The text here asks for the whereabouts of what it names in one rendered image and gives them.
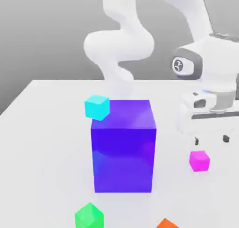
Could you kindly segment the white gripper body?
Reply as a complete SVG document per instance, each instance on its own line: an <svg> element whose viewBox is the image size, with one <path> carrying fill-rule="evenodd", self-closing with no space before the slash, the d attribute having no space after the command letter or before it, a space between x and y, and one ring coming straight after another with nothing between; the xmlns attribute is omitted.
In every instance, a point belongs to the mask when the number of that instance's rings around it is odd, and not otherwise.
<svg viewBox="0 0 239 228"><path fill-rule="evenodd" d="M186 108L180 108L178 130L192 137L208 132L221 132L229 136L239 131L239 109L230 109L224 113L192 113Z"/></svg>

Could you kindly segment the small green cube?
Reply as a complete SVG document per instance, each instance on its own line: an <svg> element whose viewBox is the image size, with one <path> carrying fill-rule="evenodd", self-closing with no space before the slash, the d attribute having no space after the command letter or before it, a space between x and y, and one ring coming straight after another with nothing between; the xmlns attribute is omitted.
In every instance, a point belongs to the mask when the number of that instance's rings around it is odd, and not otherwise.
<svg viewBox="0 0 239 228"><path fill-rule="evenodd" d="M91 202L75 213L76 228L104 228L104 214Z"/></svg>

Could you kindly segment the small cyan cube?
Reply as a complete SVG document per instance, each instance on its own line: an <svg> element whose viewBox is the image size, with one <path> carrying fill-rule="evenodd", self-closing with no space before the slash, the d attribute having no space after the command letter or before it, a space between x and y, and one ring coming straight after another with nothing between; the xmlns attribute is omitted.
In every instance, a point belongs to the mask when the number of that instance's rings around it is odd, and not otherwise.
<svg viewBox="0 0 239 228"><path fill-rule="evenodd" d="M108 97L92 95L84 102L85 116L102 121L110 113L110 100Z"/></svg>

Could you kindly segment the small orange cube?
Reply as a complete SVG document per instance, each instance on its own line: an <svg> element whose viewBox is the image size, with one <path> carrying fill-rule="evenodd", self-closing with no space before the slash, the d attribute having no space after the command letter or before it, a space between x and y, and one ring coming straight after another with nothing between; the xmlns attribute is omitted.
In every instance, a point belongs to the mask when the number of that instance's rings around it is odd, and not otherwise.
<svg viewBox="0 0 239 228"><path fill-rule="evenodd" d="M179 228L176 224L168 220L167 218L164 218L157 226L156 228Z"/></svg>

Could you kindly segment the small magenta cube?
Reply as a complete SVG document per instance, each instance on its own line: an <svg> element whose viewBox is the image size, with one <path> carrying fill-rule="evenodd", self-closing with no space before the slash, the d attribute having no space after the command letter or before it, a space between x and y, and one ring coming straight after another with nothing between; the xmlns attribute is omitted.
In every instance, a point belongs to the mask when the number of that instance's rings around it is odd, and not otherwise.
<svg viewBox="0 0 239 228"><path fill-rule="evenodd" d="M210 158L205 151L191 151L189 163L194 172L208 171Z"/></svg>

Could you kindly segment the large purple box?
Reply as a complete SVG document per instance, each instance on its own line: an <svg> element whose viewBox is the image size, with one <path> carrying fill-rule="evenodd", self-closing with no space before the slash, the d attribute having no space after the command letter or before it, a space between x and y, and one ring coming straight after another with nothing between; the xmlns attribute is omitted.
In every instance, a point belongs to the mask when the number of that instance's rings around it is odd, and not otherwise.
<svg viewBox="0 0 239 228"><path fill-rule="evenodd" d="M151 192L156 132L149 100L110 101L110 114L91 124L95 192Z"/></svg>

